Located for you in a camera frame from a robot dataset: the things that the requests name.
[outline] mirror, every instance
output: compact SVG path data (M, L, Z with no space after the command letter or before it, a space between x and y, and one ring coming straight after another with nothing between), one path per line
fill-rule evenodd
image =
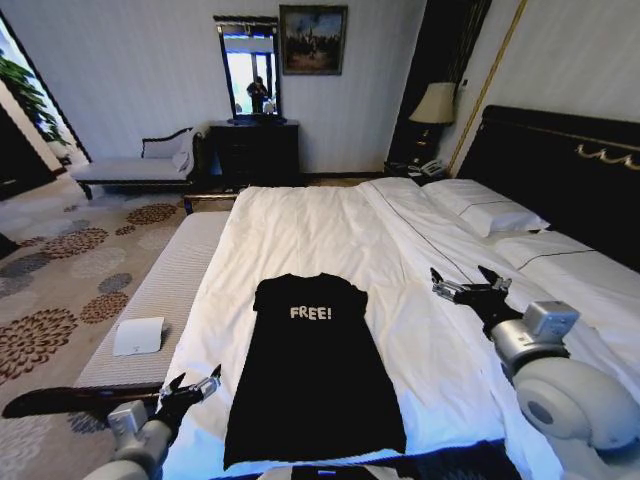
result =
M276 17L214 16L234 120L282 117Z

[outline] table lamp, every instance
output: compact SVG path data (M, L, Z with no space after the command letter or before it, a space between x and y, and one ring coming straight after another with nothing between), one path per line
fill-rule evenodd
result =
M455 119L453 112L455 92L455 83L430 83L418 108L409 117L412 122L429 125L415 142L411 161L415 167L423 167L435 157L442 129L446 124L453 123Z
M453 123L453 97L456 84L449 82L430 83L418 108L409 120L417 123L447 124Z

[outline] lampshade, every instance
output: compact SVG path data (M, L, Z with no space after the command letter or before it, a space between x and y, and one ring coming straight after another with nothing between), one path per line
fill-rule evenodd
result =
M418 123L452 123L455 83L430 83L422 101L409 120Z

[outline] folded paper card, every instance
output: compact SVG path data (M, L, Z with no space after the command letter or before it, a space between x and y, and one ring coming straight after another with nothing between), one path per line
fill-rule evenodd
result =
M135 318L118 325L113 355L136 355L160 350L164 317Z

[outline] green leaves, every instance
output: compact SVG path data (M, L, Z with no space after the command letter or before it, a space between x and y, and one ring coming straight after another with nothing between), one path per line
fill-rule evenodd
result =
M57 141L63 145L69 145L60 135L56 118L47 112L42 92L29 82L29 79L35 78L33 73L4 58L3 55L4 52L0 49L0 79L42 138L47 142Z

